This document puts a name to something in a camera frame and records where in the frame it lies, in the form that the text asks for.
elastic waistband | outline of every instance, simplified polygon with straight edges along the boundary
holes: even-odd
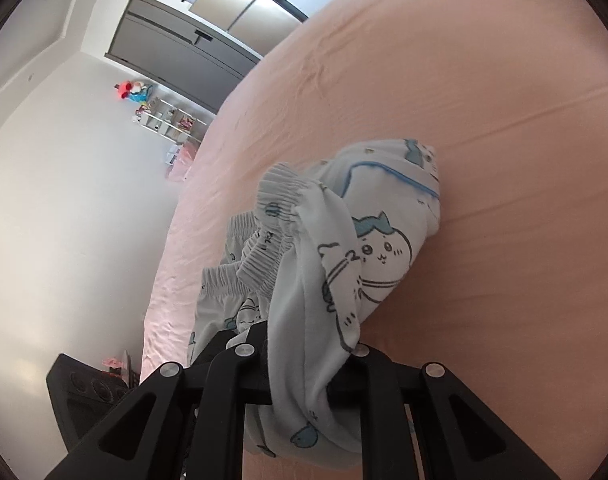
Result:
[[[250,293],[251,290],[238,278],[240,262],[202,270],[201,294],[209,296],[233,296]]]
[[[238,278],[265,298],[273,295],[282,255],[293,245],[297,229],[293,209],[302,190],[311,185],[319,182],[299,176],[287,164],[273,166],[258,185],[255,217],[260,231],[257,243],[240,262]]]
[[[248,238],[257,230],[253,211],[245,211],[228,219],[226,238]]]

bed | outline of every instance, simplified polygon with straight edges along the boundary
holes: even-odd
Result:
[[[442,225],[363,341],[444,362],[563,479],[608,451],[608,31],[585,0],[335,0],[229,96],[192,166],[142,378],[186,361],[201,270],[278,161],[436,147]],[[244,456],[244,477],[359,478]]]

circular vent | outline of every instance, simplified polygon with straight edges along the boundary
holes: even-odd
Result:
[[[104,384],[102,381],[93,381],[93,390],[104,402],[113,401],[113,394],[111,393],[109,387],[106,386],[106,384]]]
[[[78,392],[84,393],[86,391],[86,384],[75,372],[71,372],[70,382]]]

silver screw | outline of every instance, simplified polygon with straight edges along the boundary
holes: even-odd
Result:
[[[362,343],[357,343],[355,346],[355,350],[353,350],[353,355],[355,357],[366,357],[370,352],[370,348]]]
[[[250,355],[253,355],[253,352],[255,352],[255,347],[248,343],[242,343],[235,347],[235,353],[240,357],[249,357]]]
[[[446,373],[446,370],[439,363],[430,363],[430,364],[426,365],[426,374],[429,377],[438,379],[440,377],[443,377],[445,373]]]
[[[159,369],[159,373],[163,377],[175,377],[180,373],[180,365],[177,363],[164,363]]]

triangular cutout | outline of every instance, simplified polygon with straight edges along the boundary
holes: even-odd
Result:
[[[506,450],[506,443],[460,396],[449,397],[460,433],[471,460],[481,462]]]
[[[144,395],[99,441],[102,451],[133,460],[140,446],[156,396]]]

